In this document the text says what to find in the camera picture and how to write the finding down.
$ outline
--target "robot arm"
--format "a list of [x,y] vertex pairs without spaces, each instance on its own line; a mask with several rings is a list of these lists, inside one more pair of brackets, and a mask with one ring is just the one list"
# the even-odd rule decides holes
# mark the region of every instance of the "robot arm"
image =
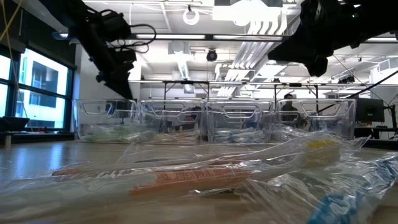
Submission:
[[39,0],[58,21],[69,29],[68,38],[76,38],[87,51],[90,61],[99,70],[97,82],[104,84],[126,99],[132,99],[128,83],[134,68],[136,53],[124,47],[109,47],[108,43],[127,39],[130,25],[123,14],[112,10],[97,12],[82,0]]
[[276,61],[303,63],[322,76],[334,50],[356,48],[371,37],[398,29],[395,0],[304,0],[296,32],[269,52]]

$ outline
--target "plastic storage bin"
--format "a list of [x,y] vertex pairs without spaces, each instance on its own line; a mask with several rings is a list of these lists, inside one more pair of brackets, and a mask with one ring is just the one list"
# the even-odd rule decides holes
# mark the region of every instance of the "plastic storage bin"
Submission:
[[132,100],[74,100],[75,139],[129,143],[139,135],[139,113]]
[[210,143],[267,143],[274,104],[270,101],[207,103]]
[[356,100],[280,100],[275,118],[280,124],[305,131],[329,131],[353,139]]
[[140,103],[141,142],[201,143],[205,103],[193,100],[144,100]]

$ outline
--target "ceiling light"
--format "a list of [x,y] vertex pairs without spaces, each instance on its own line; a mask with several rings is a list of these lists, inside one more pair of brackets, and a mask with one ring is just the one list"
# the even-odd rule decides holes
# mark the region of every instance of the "ceiling light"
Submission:
[[238,76],[239,70],[229,69],[225,76],[225,81],[233,81]]
[[245,40],[245,41],[267,41],[280,42],[282,36],[278,35],[214,35],[215,40]]
[[52,32],[52,37],[55,40],[69,40],[69,34],[64,32]]
[[163,3],[166,5],[173,4],[190,4],[192,6],[201,6],[202,2],[200,1],[104,1],[104,0],[83,0],[85,3],[103,3],[103,4],[159,4]]
[[241,85],[243,82],[209,82],[210,84]]
[[272,78],[279,72],[283,71],[283,69],[286,67],[286,65],[265,65],[259,70],[258,74],[261,76],[254,76],[251,81],[253,81],[255,78]]
[[261,0],[241,0],[231,6],[214,6],[212,18],[245,26],[250,21],[271,21],[281,10],[281,7],[268,7]]
[[397,39],[395,37],[372,37],[366,42],[397,42]]
[[132,80],[129,83],[163,83],[162,81],[150,81],[150,80]]
[[199,22],[199,12],[196,9],[191,10],[191,12],[195,13],[194,17],[192,19],[188,19],[188,13],[190,11],[187,9],[185,12],[182,14],[182,19],[184,22],[188,25],[195,25]]
[[[164,100],[164,97],[150,96],[152,100]],[[263,98],[209,98],[209,100],[261,100]],[[199,97],[166,97],[166,100],[207,100],[207,98]]]
[[[138,39],[152,39],[153,34],[136,34]],[[205,35],[190,35],[190,34],[157,34],[156,40],[178,40],[178,39],[192,39],[204,40]]]

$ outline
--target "yellow cable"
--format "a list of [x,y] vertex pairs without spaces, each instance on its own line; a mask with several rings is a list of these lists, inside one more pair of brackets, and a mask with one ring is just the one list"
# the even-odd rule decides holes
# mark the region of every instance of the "yellow cable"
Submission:
[[[8,27],[9,27],[9,24],[11,23],[11,20],[10,20],[10,23],[7,24],[6,7],[4,6],[4,0],[1,0],[1,5],[2,5],[2,14],[3,14],[3,18],[4,18],[4,25],[6,26],[6,30],[5,30],[4,32],[6,33],[7,43],[8,43],[8,49],[9,49],[9,51],[10,51],[10,58],[11,58],[11,61],[12,61],[11,65],[12,65],[12,73],[14,74],[14,79],[15,79],[15,88],[16,88],[17,91],[18,91],[19,100],[22,102],[22,109],[24,110],[25,116],[26,116],[26,118],[28,118],[27,112],[26,112],[26,109],[25,109],[25,106],[24,106],[24,101],[22,100],[21,91],[20,91],[20,89],[19,89],[19,81],[18,81],[18,78],[17,78],[16,68],[15,68],[15,65],[14,65],[14,63],[13,63],[13,59],[14,59],[14,58],[12,57],[12,49],[11,49],[10,35],[9,35],[9,33],[8,33]],[[31,123],[30,123],[30,120],[29,120],[28,122],[29,122],[30,130],[33,132],[33,128],[32,128],[32,125],[31,125]]]
[[[17,15],[17,13],[18,13],[18,11],[19,11],[19,8],[21,7],[21,4],[22,4],[23,1],[24,1],[24,0],[19,0],[17,9],[16,9],[15,12],[13,13],[13,15],[11,16],[11,19],[10,19],[10,21],[9,21],[8,24],[7,24],[7,22],[6,22],[6,19],[4,19],[4,23],[5,23],[5,25],[6,25],[6,29],[2,32],[2,34],[1,34],[1,36],[0,36],[0,42],[2,41],[2,38],[4,37],[4,35],[6,35],[6,33],[8,33],[8,29],[10,28],[12,22],[14,21],[15,16]],[[3,7],[4,7],[4,0],[1,0],[1,4],[2,4]]]

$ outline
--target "table surface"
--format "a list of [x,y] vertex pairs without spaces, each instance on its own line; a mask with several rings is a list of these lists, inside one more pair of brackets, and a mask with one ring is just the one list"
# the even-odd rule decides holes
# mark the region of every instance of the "table surface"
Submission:
[[[53,170],[87,160],[105,161],[126,152],[125,144],[89,144],[74,141],[13,145],[0,147],[0,180],[24,179],[50,175]],[[364,149],[363,157],[384,154],[385,150]],[[371,223],[389,224],[398,220],[398,188],[390,191],[376,210]],[[118,213],[82,217],[80,223],[264,223],[259,214],[249,210],[238,196],[218,194],[189,197],[172,202],[154,202]],[[46,223],[57,223],[50,219]]]

